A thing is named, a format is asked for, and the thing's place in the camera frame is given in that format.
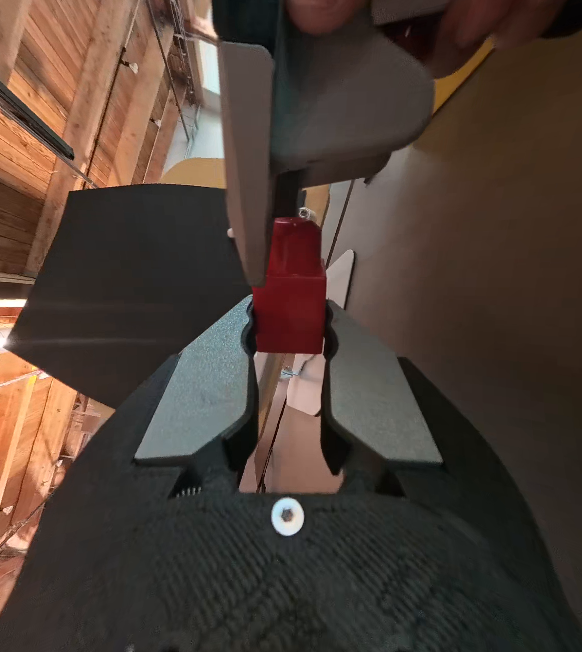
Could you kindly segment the yellow plastic bin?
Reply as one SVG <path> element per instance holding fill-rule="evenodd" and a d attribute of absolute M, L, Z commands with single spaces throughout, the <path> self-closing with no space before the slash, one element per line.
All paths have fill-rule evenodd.
<path fill-rule="evenodd" d="M 448 102 L 454 93 L 461 88 L 464 82 L 481 66 L 494 49 L 494 42 L 491 38 L 485 40 L 483 45 L 476 51 L 472 58 L 467 61 L 458 71 L 449 76 L 437 79 L 434 83 L 434 107 L 433 115 Z"/>

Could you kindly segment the red toy building block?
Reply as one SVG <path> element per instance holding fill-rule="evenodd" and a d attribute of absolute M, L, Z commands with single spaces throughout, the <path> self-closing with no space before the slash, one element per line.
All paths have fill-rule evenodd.
<path fill-rule="evenodd" d="M 321 229 L 307 218 L 276 219 L 265 284 L 253 289 L 257 351 L 321 354 L 326 295 Z"/>

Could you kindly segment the black ceiling rail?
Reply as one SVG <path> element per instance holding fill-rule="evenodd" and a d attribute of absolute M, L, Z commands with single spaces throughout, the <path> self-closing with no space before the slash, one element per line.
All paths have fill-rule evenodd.
<path fill-rule="evenodd" d="M 0 81 L 0 111 L 51 151 L 59 160 L 73 167 L 73 148 L 59 137 L 18 96 Z"/>

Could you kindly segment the person's right hand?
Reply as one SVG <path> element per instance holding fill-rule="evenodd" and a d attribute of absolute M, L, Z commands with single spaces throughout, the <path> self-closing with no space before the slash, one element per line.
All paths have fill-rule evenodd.
<path fill-rule="evenodd" d="M 287 1 L 296 27 L 325 34 L 347 23 L 368 1 Z M 488 37 L 501 46 L 522 45 L 539 37 L 555 20 L 564 1 L 451 1 L 440 22 L 436 44 L 456 51 L 474 49 Z"/>

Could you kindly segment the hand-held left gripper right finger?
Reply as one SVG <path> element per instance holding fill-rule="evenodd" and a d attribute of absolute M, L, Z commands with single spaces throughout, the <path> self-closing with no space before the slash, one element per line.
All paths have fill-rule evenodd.
<path fill-rule="evenodd" d="M 332 475 L 442 467 L 397 356 L 333 301 L 323 354 L 320 445 Z"/>

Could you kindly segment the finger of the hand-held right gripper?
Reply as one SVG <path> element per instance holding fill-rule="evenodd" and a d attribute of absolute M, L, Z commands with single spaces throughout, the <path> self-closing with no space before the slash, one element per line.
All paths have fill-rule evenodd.
<path fill-rule="evenodd" d="M 218 65 L 228 220 L 247 282 L 262 286 L 272 229 L 274 62 L 263 46 L 220 41 Z"/>
<path fill-rule="evenodd" d="M 434 81 L 370 20 L 325 35 L 279 22 L 270 163 L 303 187 L 371 177 L 433 114 Z"/>

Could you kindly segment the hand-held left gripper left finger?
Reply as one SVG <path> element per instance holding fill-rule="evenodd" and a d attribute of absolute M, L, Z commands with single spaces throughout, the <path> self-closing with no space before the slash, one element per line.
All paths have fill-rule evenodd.
<path fill-rule="evenodd" d="M 258 442 L 259 388 L 248 295 L 185 347 L 134 461 L 173 466 L 218 460 L 242 473 Z"/>

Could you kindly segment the wooden book stand white base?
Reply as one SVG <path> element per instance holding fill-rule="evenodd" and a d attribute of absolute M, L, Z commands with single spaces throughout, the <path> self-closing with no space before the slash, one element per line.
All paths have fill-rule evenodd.
<path fill-rule="evenodd" d="M 58 233 L 8 350 L 115 410 L 71 465 L 61 491 L 109 482 L 110 453 L 130 469 L 181 351 L 253 289 L 229 238 L 226 191 L 137 184 L 69 194 Z"/>

